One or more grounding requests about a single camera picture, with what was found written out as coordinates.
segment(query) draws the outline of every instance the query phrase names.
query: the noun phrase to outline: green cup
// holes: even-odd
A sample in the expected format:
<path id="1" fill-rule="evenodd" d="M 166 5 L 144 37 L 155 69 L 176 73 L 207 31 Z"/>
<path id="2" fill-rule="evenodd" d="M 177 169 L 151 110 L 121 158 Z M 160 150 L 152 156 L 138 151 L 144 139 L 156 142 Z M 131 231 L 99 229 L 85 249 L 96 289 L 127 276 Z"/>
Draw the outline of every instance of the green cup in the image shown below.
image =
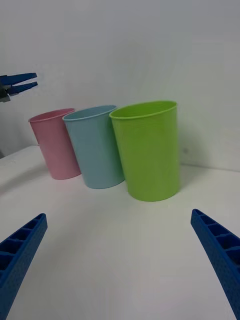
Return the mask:
<path id="1" fill-rule="evenodd" d="M 177 103 L 128 105 L 109 115 L 129 194 L 160 201 L 179 190 Z"/>

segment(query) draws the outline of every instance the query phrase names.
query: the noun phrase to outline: white table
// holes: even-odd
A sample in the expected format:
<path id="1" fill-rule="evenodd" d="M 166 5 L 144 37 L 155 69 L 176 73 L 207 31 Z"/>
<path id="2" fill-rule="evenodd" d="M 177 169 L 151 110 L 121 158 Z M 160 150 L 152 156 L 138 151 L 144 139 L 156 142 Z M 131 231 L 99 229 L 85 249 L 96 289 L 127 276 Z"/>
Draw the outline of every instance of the white table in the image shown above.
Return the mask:
<path id="1" fill-rule="evenodd" d="M 0 241 L 44 212 L 48 230 L 8 320 L 233 320 L 191 224 L 199 208 L 240 235 L 240 173 L 182 166 L 181 191 L 53 180 L 37 146 L 0 160 Z"/>

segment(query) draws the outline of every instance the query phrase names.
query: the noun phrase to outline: pink cup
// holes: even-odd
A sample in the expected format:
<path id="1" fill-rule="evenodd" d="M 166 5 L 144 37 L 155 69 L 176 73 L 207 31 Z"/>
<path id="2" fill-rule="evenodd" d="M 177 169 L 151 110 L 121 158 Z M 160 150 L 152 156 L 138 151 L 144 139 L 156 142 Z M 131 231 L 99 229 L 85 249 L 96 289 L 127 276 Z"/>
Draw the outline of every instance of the pink cup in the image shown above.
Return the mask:
<path id="1" fill-rule="evenodd" d="M 63 121 L 63 116 L 73 111 L 73 108 L 54 110 L 28 120 L 53 179 L 69 179 L 81 174 Z"/>

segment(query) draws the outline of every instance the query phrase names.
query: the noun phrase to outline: cup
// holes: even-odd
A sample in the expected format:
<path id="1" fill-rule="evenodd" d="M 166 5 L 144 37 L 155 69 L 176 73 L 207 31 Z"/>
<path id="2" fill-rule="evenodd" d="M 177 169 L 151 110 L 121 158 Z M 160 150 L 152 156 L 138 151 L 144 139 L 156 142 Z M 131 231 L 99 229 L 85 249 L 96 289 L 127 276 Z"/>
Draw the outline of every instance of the cup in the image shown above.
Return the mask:
<path id="1" fill-rule="evenodd" d="M 130 195 L 159 201 L 179 190 L 177 104 L 154 101 L 110 113 Z"/>
<path id="2" fill-rule="evenodd" d="M 79 110 L 63 117 L 82 177 L 89 188 L 104 189 L 124 180 L 112 121 L 115 105 Z"/>
<path id="3" fill-rule="evenodd" d="M 28 120 L 53 179 L 64 180 L 81 174 L 63 121 L 63 116 L 74 110 L 54 110 Z"/>

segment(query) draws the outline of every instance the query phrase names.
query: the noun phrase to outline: blue cup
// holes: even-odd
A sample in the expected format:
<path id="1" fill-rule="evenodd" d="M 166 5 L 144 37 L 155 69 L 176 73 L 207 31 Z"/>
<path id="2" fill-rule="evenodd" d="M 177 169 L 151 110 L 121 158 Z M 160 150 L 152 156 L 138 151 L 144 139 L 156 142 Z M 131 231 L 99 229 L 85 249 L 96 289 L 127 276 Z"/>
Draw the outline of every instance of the blue cup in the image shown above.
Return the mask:
<path id="1" fill-rule="evenodd" d="M 115 105 L 101 105 L 64 116 L 85 184 L 105 189 L 124 180 L 119 151 L 109 113 Z"/>

